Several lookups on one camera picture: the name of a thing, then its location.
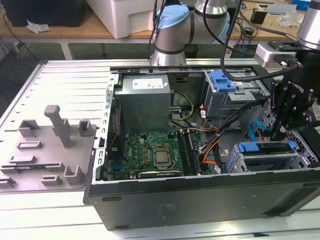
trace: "wooden workbench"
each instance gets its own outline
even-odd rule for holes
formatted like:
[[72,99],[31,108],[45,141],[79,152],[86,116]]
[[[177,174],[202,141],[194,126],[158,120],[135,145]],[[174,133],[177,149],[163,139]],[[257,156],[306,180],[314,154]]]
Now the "wooden workbench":
[[[247,19],[251,18],[252,10],[256,6],[256,2],[246,1],[246,9],[244,15]],[[286,33],[290,33],[293,36],[297,35],[299,30],[298,27],[284,27],[280,28],[276,24],[278,16],[269,16],[265,17],[262,27],[278,30]],[[59,43],[62,47],[65,59],[73,59],[72,53],[69,48],[70,43],[147,43],[149,41],[151,31],[142,31],[131,34],[129,37],[114,39],[108,29],[103,25],[99,20],[97,15],[88,10],[85,20],[83,21],[80,27],[63,27],[63,26],[52,26],[51,31],[41,32],[39,34],[33,33],[28,30],[26,27],[13,27],[10,21],[7,21],[11,30],[16,34],[22,42],[25,43]],[[241,36],[239,26],[235,26],[232,36],[230,38],[230,44],[235,44]],[[13,37],[9,29],[6,27],[4,20],[0,17],[0,37],[7,43],[15,43],[17,39]],[[255,37],[254,41],[270,41],[270,40],[285,40],[286,38],[281,35],[272,34],[265,31],[259,31],[258,35]]]

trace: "label sticker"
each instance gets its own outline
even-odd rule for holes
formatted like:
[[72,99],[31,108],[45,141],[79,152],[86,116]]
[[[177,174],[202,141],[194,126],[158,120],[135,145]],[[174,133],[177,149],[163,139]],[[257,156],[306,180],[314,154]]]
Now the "label sticker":
[[233,84],[234,86],[243,86],[243,83],[240,82],[240,81],[233,81],[232,84]]
[[162,78],[134,79],[132,89],[163,89]]
[[201,118],[205,119],[206,118],[206,111],[201,110]]
[[214,166],[214,170],[218,173],[221,174],[221,169],[217,165]]
[[224,149],[222,150],[223,153],[220,154],[220,156],[224,157],[224,156],[229,156],[229,151],[228,149]]

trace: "metal work table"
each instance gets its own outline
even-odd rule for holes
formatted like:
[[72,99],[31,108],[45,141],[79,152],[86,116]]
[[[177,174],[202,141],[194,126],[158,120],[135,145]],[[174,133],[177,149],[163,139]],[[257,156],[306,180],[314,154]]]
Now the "metal work table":
[[[225,62],[256,64],[253,59]],[[187,64],[212,66],[219,60],[194,59]],[[61,116],[71,125],[89,119],[99,126],[110,67],[148,65],[147,60],[49,61],[38,65],[0,118],[0,163],[7,161],[16,144],[21,120],[34,118],[41,125],[48,124],[43,110],[48,104],[58,104]],[[288,217],[107,231],[94,207],[83,204],[83,196],[83,191],[0,195],[0,239],[255,239],[254,233],[269,235],[264,240],[320,238],[320,197]]]

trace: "yellow wire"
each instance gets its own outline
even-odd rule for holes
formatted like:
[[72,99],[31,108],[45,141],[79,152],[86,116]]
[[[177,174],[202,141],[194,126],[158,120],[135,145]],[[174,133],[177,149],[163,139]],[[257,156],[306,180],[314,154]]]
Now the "yellow wire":
[[189,114],[188,116],[180,117],[180,118],[177,118],[177,119],[169,119],[169,121],[170,121],[170,122],[172,122],[172,121],[183,121],[183,120],[189,119],[189,118],[192,116],[192,114],[194,113],[194,107],[195,107],[195,106],[193,105],[193,103],[191,102],[191,100],[190,100],[186,95],[184,95],[181,91],[178,91],[178,90],[173,90],[173,91],[181,94],[185,99],[188,100],[188,102],[189,102],[190,105],[191,105],[191,112],[190,112],[190,114]]

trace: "black box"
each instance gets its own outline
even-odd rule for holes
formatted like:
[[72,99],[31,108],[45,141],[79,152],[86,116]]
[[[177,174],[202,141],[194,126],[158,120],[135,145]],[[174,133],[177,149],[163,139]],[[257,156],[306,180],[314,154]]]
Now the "black box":
[[268,12],[265,10],[253,9],[253,12],[251,15],[251,22],[253,24],[263,24],[267,13]]
[[79,27],[86,15],[85,0],[2,0],[15,27],[34,24]]

